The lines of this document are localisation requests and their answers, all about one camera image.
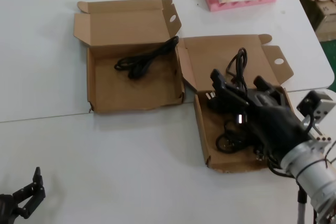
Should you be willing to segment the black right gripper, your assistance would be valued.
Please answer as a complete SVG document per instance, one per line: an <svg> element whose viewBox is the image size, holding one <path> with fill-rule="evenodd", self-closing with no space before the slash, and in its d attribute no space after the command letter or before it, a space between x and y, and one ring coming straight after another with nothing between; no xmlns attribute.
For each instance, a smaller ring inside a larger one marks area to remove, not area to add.
<svg viewBox="0 0 336 224"><path fill-rule="evenodd" d="M239 108L249 106L246 108L248 123L272 156L286 156L309 140L285 94L262 76L254 79L256 88L248 91L248 101L239 88L226 82L218 69L212 71L211 80L219 100Z"/></svg>

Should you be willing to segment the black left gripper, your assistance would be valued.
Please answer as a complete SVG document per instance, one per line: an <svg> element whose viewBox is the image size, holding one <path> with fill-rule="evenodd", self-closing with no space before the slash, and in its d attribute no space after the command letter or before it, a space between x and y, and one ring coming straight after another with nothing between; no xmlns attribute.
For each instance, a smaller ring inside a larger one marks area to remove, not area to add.
<svg viewBox="0 0 336 224"><path fill-rule="evenodd" d="M29 201L22 208L19 207L17 209L17 213L21 217L28 219L45 197L46 193L43 187L43 178L40 167L36 167L32 183L19 189L13 193L13 195L1 194L1 224L14 223L17 218L17 215L14 213L14 210L17 207L15 200L21 203L29 198Z"/></svg>

